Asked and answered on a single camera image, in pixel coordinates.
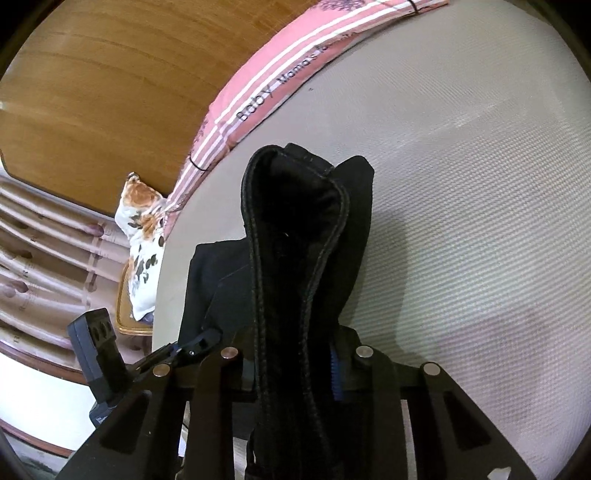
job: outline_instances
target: metal rivet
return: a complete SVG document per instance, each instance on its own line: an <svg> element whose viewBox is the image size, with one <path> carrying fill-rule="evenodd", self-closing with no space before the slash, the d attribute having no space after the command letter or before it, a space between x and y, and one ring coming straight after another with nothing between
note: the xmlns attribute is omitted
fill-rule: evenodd
<svg viewBox="0 0 591 480"><path fill-rule="evenodd" d="M226 360L230 360L238 355L238 348L233 346L227 346L224 350L222 350L222 357Z"/></svg>
<svg viewBox="0 0 591 480"><path fill-rule="evenodd" d="M438 376L441 373L441 368L437 364L424 364L423 371L427 375L432 375L434 377Z"/></svg>
<svg viewBox="0 0 591 480"><path fill-rule="evenodd" d="M158 364L152 370L152 373L156 375L156 377L166 377L170 372L170 365L167 364Z"/></svg>
<svg viewBox="0 0 591 480"><path fill-rule="evenodd" d="M360 358L371 358L374 354L374 349L367 345L358 346L355 349L355 353Z"/></svg>

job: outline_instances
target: white mattress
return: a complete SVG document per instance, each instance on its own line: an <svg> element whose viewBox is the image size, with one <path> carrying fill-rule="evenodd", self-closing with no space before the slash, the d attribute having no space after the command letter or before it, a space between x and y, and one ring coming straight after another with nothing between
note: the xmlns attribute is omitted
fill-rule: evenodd
<svg viewBox="0 0 591 480"><path fill-rule="evenodd" d="M591 85L563 40L503 0L451 0L322 70L180 216L155 337L182 312L184 279L166 278L195 243L243 235L246 163L288 142L376 170L342 322L396 361L440 363L553 479L591 423ZM185 253L170 260L174 243Z"/></svg>

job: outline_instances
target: black mount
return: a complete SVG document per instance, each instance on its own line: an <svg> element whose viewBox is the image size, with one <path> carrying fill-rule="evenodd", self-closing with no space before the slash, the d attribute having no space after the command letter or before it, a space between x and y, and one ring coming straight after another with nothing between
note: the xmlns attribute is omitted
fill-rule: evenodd
<svg viewBox="0 0 591 480"><path fill-rule="evenodd" d="M177 474L184 480L233 479L232 437L247 439L254 425L252 331L241 330L227 346L221 338L209 329L188 345L167 345L130 367L129 390L57 480L172 480ZM332 349L343 479L407 480L404 400L418 480L535 480L441 366L391 362L344 326ZM177 448L187 401L191 418L181 464Z"/></svg>

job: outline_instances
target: black device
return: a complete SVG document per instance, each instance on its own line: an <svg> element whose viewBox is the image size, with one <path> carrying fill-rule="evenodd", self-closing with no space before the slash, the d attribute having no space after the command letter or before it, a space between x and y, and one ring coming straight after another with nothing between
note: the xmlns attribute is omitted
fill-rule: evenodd
<svg viewBox="0 0 591 480"><path fill-rule="evenodd" d="M220 332L210 329L192 345L168 345L146 357L135 367L129 391L57 479L164 480L179 471L185 480L234 478L232 436L240 425L232 412L236 405L253 405L256 400L251 340L252 331L245 329L225 346ZM534 480L523 460L441 366L426 363L413 368L391 362L382 352L362 345L356 332L344 326L335 337L335 355L340 379L337 418L345 434L340 447L345 458L342 478L408 478L401 407L405 400L418 479L486 479L495 471L510 471L511 480ZM108 358L113 368L103 372L106 383L119 364L113 356ZM181 467L177 447L186 401L191 420Z"/></svg>
<svg viewBox="0 0 591 480"><path fill-rule="evenodd" d="M131 384L107 309L92 310L68 325L72 348L96 402L90 420L98 427Z"/></svg>

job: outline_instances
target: floral cushion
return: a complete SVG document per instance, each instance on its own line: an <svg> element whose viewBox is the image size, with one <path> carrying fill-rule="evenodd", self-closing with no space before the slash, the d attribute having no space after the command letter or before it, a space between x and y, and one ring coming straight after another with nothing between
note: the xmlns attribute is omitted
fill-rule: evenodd
<svg viewBox="0 0 591 480"><path fill-rule="evenodd" d="M159 215L165 198L131 173L125 182L115 222L129 239L129 300L135 320L151 317L164 255L163 220Z"/></svg>

